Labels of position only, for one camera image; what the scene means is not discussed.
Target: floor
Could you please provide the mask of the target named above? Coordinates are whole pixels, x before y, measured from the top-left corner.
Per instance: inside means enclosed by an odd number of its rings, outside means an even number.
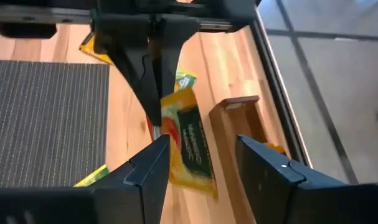
[[[0,59],[44,62],[100,63],[78,51],[89,26],[59,25],[50,40],[12,40],[0,36]],[[260,95],[259,108],[269,142],[285,145],[280,122],[264,77],[260,59],[243,29],[235,34],[196,34],[181,52],[179,66],[198,75],[198,97],[210,156],[215,169],[219,201],[199,192],[168,186],[161,223],[235,223],[226,183],[208,117],[213,106],[233,96]],[[138,100],[115,67],[110,69],[106,164],[113,170],[150,143],[146,117]]]
[[[378,0],[258,8],[314,169],[378,182]]]

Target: black metal bracket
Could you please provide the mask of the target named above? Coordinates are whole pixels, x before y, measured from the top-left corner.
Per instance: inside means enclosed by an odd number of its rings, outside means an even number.
[[[174,91],[182,46],[199,27],[182,15],[93,12],[95,52],[111,58],[155,126],[161,125],[160,99]]]
[[[347,185],[243,135],[236,155],[258,224],[378,223],[378,184]]]

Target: yellow package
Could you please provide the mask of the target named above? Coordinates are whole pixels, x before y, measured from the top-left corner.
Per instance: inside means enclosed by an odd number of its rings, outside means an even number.
[[[108,171],[107,166],[102,165],[99,169],[93,171],[87,177],[85,177],[80,182],[75,184],[74,187],[88,187],[89,185],[93,184],[94,182],[103,178],[104,176],[106,176],[109,173],[110,173],[110,171]]]
[[[197,76],[181,68],[176,71],[174,91],[182,90],[186,87],[193,87]]]
[[[95,44],[95,34],[93,32],[89,33],[87,37],[79,45],[79,50],[83,53],[94,56],[97,59],[100,59],[110,65],[114,65],[111,59],[106,54],[96,54],[93,50],[93,45]]]
[[[169,181],[218,197],[196,97],[187,87],[161,99],[162,134],[171,138]]]

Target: gray carpet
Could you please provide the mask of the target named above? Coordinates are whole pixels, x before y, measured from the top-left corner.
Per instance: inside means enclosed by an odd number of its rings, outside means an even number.
[[[0,187],[73,186],[105,163],[108,72],[0,61]]]

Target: snack package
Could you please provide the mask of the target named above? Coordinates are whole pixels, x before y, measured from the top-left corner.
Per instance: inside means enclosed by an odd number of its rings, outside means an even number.
[[[265,145],[268,146],[270,149],[273,149],[274,151],[287,156],[283,146],[276,146],[273,143],[269,143],[269,142],[265,143]]]
[[[187,87],[161,99],[162,134],[169,134],[169,181],[218,197],[196,97]]]
[[[110,171],[108,171],[107,166],[102,165],[99,169],[95,170],[79,183],[75,184],[74,187],[87,187],[109,173]]]
[[[196,79],[197,79],[197,76],[195,74],[186,72],[185,70],[179,68],[176,71],[174,91],[182,90],[186,87],[193,87]],[[151,122],[148,118],[147,118],[147,126],[150,131],[151,139],[154,140],[153,139],[153,125],[151,125]]]
[[[105,54],[96,54],[93,50],[93,45],[95,44],[95,34],[93,32],[89,33],[87,37],[82,41],[81,45],[79,45],[79,50],[83,53],[89,54],[94,56],[97,59],[100,59],[110,65],[114,65],[111,59]]]

